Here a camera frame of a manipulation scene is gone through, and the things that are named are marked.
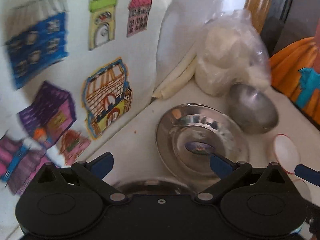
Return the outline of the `wooden door frame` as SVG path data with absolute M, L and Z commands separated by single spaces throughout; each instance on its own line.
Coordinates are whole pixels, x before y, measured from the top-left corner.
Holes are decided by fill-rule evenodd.
M 252 25 L 260 34 L 265 24 L 272 0 L 246 0 L 244 8 L 251 13 Z

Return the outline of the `steel plate underneath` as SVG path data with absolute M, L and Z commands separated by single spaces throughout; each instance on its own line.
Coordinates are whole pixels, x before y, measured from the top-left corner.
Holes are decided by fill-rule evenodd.
M 188 185 L 165 178 L 119 181 L 112 186 L 129 197 L 137 194 L 169 196 L 195 194 Z

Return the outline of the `round steel bowl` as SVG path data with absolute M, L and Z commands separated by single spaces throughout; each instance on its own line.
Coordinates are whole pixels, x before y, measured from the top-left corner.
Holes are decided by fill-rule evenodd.
M 279 123 L 274 103 L 262 91 L 244 84 L 233 84 L 226 96 L 228 115 L 247 134 L 265 134 Z

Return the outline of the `girl in orange dress poster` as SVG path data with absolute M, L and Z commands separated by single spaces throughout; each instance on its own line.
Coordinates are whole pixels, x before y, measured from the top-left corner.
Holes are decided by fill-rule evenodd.
M 270 57 L 271 85 L 319 128 L 319 26 Z

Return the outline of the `plastic bag of white rolls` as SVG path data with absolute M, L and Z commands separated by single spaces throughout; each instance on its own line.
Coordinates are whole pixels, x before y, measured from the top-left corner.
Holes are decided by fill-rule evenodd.
M 196 41 L 195 82 L 213 97 L 237 82 L 266 90 L 271 85 L 267 49 L 248 10 L 214 13 Z

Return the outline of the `colourful houses drawing sheet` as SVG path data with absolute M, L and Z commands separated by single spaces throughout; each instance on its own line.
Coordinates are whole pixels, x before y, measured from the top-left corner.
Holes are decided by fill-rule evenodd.
M 84 160 L 151 100 L 172 0 L 1 0 L 1 194 Z

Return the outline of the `rolled cream paper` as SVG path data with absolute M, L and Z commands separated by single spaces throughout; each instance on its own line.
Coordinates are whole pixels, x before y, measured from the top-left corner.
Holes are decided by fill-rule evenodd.
M 152 97 L 160 100 L 167 100 L 174 96 L 193 77 L 196 66 L 196 44 L 194 43 L 179 64 L 155 89 Z

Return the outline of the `steel plate with sticker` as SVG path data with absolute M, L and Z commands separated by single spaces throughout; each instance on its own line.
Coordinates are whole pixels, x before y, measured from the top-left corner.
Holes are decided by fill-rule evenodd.
M 178 105 L 163 114 L 155 133 L 157 150 L 166 168 L 177 178 L 216 178 L 208 154 L 191 153 L 188 142 L 213 146 L 233 162 L 249 160 L 248 142 L 239 126 L 222 112 L 201 104 Z

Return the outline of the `white printed tablecloth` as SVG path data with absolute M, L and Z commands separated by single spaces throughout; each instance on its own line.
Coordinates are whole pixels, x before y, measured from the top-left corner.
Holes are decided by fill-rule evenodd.
M 104 180 L 112 186 L 137 181 L 170 181 L 193 192 L 218 182 L 210 157 L 189 152 L 189 141 L 210 144 L 233 162 L 266 167 L 281 158 L 319 170 L 319 130 L 285 97 L 269 88 L 276 127 L 265 134 L 246 134 L 227 115 L 225 98 L 202 92 L 194 81 L 167 100 L 155 100 L 101 148 L 114 158 Z

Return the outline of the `white bowl red rim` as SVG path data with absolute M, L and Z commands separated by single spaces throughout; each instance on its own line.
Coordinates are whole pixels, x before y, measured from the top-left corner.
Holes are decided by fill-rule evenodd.
M 301 162 L 301 156 L 293 141 L 284 134 L 278 134 L 272 142 L 272 157 L 288 174 L 294 174 Z

